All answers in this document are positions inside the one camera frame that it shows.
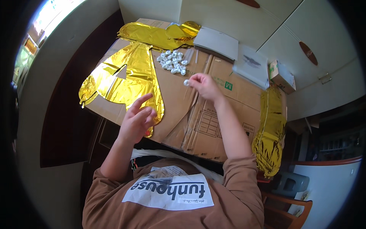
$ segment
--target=metal hinge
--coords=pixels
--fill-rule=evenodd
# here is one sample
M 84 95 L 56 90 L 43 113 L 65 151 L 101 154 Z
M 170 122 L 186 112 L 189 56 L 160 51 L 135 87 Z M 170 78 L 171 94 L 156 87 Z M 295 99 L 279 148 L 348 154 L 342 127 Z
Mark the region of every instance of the metal hinge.
M 320 80 L 321 84 L 326 84 L 328 83 L 329 81 L 332 80 L 331 76 L 329 73 L 326 73 L 324 76 L 322 77 L 318 77 L 318 79 Z

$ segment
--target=brown sweatshirt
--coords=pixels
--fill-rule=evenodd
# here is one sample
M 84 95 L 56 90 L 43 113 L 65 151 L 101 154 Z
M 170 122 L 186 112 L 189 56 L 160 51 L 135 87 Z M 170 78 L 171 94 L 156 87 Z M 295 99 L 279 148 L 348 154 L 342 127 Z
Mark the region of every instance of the brown sweatshirt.
M 255 156 L 228 159 L 223 168 L 223 184 L 174 158 L 137 168 L 134 179 L 123 184 L 97 169 L 85 200 L 83 227 L 263 228 Z

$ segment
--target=white cabinet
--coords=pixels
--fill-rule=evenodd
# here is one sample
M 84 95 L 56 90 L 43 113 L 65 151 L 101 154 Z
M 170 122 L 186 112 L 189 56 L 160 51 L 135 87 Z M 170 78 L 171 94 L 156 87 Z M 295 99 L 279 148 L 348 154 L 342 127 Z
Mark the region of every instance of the white cabinet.
M 318 66 L 307 58 L 300 41 L 312 50 Z M 345 25 L 326 0 L 304 0 L 258 52 L 267 56 L 269 62 L 278 59 L 286 65 L 295 76 L 297 90 L 356 57 Z
M 302 51 L 304 42 L 315 55 L 314 65 Z M 296 92 L 287 96 L 288 120 L 318 114 L 365 94 L 365 82 L 352 39 L 326 0 L 304 0 L 258 50 L 278 59 L 295 76 Z M 329 73 L 331 81 L 318 79 Z
M 179 23 L 195 21 L 258 50 L 301 0 L 257 2 L 260 8 L 236 0 L 182 0 Z
M 287 95 L 288 121 L 304 118 L 342 106 L 366 94 L 358 58 L 330 75 L 332 80 L 314 84 Z
M 124 23 L 139 18 L 178 23 L 182 0 L 118 0 Z

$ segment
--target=green printed logo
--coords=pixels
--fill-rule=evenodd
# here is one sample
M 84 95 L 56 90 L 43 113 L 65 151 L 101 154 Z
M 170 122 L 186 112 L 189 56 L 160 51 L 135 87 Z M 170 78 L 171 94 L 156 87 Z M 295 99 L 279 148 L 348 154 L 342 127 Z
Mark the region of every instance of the green printed logo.
M 231 84 L 231 83 L 229 83 L 228 81 L 226 81 L 226 82 L 225 82 L 225 88 L 226 88 L 226 89 L 229 89 L 229 90 L 231 90 L 231 91 L 232 91 L 232 84 Z

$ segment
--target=hand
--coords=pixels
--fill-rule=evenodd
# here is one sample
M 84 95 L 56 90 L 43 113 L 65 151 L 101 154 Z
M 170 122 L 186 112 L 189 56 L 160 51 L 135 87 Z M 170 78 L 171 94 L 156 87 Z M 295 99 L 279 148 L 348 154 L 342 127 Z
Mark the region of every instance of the hand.
M 127 110 L 117 140 L 120 139 L 133 144 L 141 141 L 147 129 L 154 125 L 156 111 L 151 107 L 141 108 L 141 105 L 152 97 L 151 93 L 141 96 Z
M 197 73 L 189 79 L 189 85 L 195 88 L 198 93 L 205 99 L 216 103 L 224 97 L 216 82 L 210 75 Z

